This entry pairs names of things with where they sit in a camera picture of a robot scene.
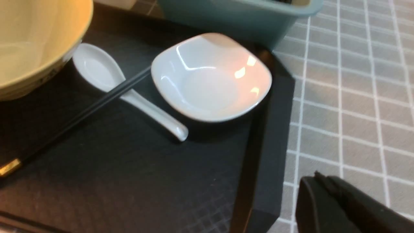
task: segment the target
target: white ceramic dish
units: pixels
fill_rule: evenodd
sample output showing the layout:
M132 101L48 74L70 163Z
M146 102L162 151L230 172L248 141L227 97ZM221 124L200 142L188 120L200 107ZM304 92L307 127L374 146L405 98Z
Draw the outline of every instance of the white ceramic dish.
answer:
M269 69L231 38L207 33L160 53L152 78L177 111L206 122L227 121L253 109L269 92Z

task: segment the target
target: black object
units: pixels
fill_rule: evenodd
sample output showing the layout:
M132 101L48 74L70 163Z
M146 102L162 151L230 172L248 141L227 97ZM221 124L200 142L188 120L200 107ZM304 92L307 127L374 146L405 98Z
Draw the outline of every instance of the black object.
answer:
M103 48L131 77L201 33L95 4L84 42ZM135 89L185 124L187 141L175 143L145 114L111 102L1 182L3 223L18 216L21 224L67 232L266 232L280 213L294 79L264 47L240 43L273 76L252 112L201 124L174 111L143 79ZM69 62L28 96L0 103L0 164L101 95Z
M412 233L414 223L336 176L301 179L300 233Z
M19 158L14 158L8 164L13 165L13 161L17 161L14 166L9 166L7 169L3 169L3 173L0 174L0 177L6 177L11 172L15 171L17 167L21 166L22 163L29 159L30 157L36 155L40 150L47 147L49 144L53 143L56 139L62 136L67 131L71 130L73 127L77 126L81 121L85 120L85 118L92 115L94 112L98 111L100 108L108 104L114 99L117 99L127 91L129 91L135 84L141 81L143 78L150 75L151 67L147 67L145 70L139 72L134 77L129 78L113 88L110 92L106 93L104 96L99 98L96 102L88 106L86 109L75 115L72 119L68 122L63 124L61 127L58 127L55 131L53 131L50 135L47 135L45 138L40 138L33 143L32 146L27 147L23 152L22 156Z

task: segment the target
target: black chopsticks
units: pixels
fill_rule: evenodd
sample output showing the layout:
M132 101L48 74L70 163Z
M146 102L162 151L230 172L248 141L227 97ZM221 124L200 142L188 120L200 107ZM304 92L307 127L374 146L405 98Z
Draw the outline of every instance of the black chopsticks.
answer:
M126 81L122 82L115 88L113 88L110 92L106 93L104 96L102 96L99 100L94 102L92 105L87 107L82 112L78 113L76 116L74 116L70 121L62 125L57 130L53 131L51 134L47 135L44 138L41 138L37 140L34 144L31 146L25 148L23 150L22 155L19 158L15 158L11 160L6 165L0 167L0 178L4 178L8 176L10 173L14 172L17 168L19 168L24 161L26 161L28 158L33 157L36 155L40 150L44 149L48 145L50 145L52 142L54 142L56 139L58 139L60 136L62 136L64 133L75 127L77 124L79 124L81 121L83 121L88 116L92 115L102 107L104 107L106 104L111 102L114 99L117 99L121 95L125 94L127 91L129 91L135 84L137 84L139 81L150 75L151 66L145 68L143 71L139 72L137 75L135 75L132 78L127 79Z

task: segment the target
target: teal plastic container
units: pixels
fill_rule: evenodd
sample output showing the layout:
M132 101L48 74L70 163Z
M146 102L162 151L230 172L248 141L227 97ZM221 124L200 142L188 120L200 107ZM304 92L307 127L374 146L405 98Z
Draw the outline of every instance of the teal plastic container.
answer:
M258 42L273 50L293 23L315 15L323 0L158 0L167 19Z

